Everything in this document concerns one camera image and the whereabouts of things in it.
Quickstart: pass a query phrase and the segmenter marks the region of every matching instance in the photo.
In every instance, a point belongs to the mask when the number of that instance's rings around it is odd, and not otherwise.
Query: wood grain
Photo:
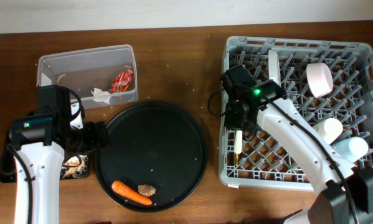
[[[37,108],[39,57],[130,44],[138,67],[139,102],[164,100],[180,106],[203,128],[209,147],[204,178],[180,205],[149,214],[118,206],[104,193],[94,172],[83,180],[63,180],[60,223],[238,223],[308,208],[316,198],[311,192],[231,189],[218,180],[220,120],[208,114],[206,104],[219,89],[222,51],[231,35],[366,42],[373,47],[373,21],[0,35],[0,155],[13,121]],[[86,120],[109,122],[128,106],[87,110]],[[213,107],[219,110],[219,99]],[[0,183],[0,223],[13,222],[15,199],[16,184]]]

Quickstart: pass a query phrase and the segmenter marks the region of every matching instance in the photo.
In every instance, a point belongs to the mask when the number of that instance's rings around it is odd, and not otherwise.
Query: black plate
[[[95,167],[100,185],[119,205],[158,212],[181,203],[199,185],[207,146],[199,125],[185,111],[162,102],[142,103],[115,116],[107,130],[111,146],[96,153]],[[141,205],[114,193],[115,180],[135,191],[141,184],[152,185],[153,204]]]

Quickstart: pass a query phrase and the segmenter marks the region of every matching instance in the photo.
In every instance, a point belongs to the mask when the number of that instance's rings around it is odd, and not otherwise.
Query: plastic bin
[[[91,90],[111,89],[113,80],[127,69],[134,72],[128,91],[110,95],[109,104],[97,102]],[[118,105],[138,100],[136,64],[130,45],[100,47],[60,54],[46,55],[39,59],[37,86],[61,85],[75,91],[85,109]]]
[[[358,169],[373,167],[373,51],[370,45],[354,42],[296,40],[265,37],[229,37],[222,56],[222,73],[244,64],[263,82],[268,79],[268,51],[279,56],[281,86],[310,125],[326,118],[342,122],[343,132],[335,140],[358,136],[369,144],[369,152],[356,162]],[[314,98],[306,79],[309,63],[326,63],[333,76],[333,91]],[[222,92],[222,112],[228,95]],[[234,161],[234,131],[221,119],[219,179],[229,187],[263,187],[313,190],[303,170],[268,133],[259,131],[243,141],[239,166]]]

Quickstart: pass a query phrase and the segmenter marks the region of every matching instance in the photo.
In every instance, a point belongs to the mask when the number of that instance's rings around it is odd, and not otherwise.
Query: candy wrapper
[[[130,87],[132,79],[134,79],[134,73],[132,70],[128,69],[125,72],[121,72],[118,77],[116,77],[111,85],[109,93],[121,93]]]

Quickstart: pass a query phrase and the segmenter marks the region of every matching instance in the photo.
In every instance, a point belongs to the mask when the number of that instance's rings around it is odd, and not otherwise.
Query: carrot
[[[135,202],[141,203],[142,205],[152,204],[150,199],[135,192],[119,180],[114,181],[111,185],[111,188],[114,190],[114,192],[118,193],[119,195],[129,198]]]

